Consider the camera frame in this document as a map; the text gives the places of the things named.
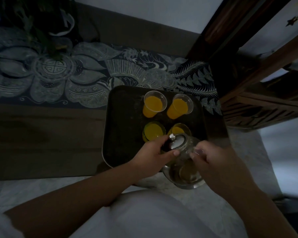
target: patterned fabric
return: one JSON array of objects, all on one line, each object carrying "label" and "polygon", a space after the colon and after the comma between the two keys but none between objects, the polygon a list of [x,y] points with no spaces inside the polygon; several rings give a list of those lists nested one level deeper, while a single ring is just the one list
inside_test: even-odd
[{"label": "patterned fabric", "polygon": [[62,61],[23,31],[0,27],[0,103],[105,109],[110,90],[128,85],[191,94],[221,114],[206,62],[98,42],[73,47],[64,37],[54,42],[68,47]]}]

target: black serving tray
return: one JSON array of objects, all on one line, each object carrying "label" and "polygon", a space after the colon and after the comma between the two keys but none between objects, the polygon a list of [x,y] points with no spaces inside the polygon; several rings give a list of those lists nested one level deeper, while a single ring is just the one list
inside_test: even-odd
[{"label": "black serving tray", "polygon": [[194,104],[193,111],[172,120],[167,116],[167,110],[177,93],[158,90],[166,96],[167,108],[153,118],[145,117],[142,113],[144,95],[151,90],[153,89],[118,86],[110,91],[102,148],[104,161],[109,166],[127,163],[135,156],[144,144],[143,128],[151,121],[160,122],[167,132],[174,124],[183,123],[194,137],[199,140],[207,139],[203,108],[193,96],[189,95]]}]

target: person's left hand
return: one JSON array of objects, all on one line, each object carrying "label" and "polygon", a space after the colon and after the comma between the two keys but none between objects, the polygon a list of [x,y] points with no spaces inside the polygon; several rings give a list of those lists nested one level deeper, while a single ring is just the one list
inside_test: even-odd
[{"label": "person's left hand", "polygon": [[165,154],[160,154],[161,146],[167,139],[168,136],[164,135],[145,143],[129,162],[132,166],[136,167],[140,179],[155,175],[165,164],[180,154],[178,150],[171,150]]}]

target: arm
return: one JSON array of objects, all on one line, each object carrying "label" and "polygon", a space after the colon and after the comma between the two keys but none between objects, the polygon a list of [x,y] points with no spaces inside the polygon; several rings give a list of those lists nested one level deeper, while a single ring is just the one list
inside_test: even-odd
[{"label": "arm", "polygon": [[163,155],[168,136],[147,142],[128,163],[47,193],[5,212],[25,237],[69,237],[138,180],[155,175],[179,151]]},{"label": "arm", "polygon": [[222,149],[208,141],[197,147],[203,155],[190,154],[207,185],[238,213],[249,237],[298,238],[282,213],[255,184],[233,148]]}]

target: table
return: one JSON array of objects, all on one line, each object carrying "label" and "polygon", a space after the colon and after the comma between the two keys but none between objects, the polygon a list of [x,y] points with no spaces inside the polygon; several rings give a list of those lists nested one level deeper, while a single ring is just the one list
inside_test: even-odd
[{"label": "table", "polygon": [[65,37],[54,42],[67,46],[60,61],[22,30],[0,27],[0,179],[95,173],[108,94],[119,85],[195,96],[207,110],[209,139],[227,143],[208,63],[97,42],[73,47]]}]

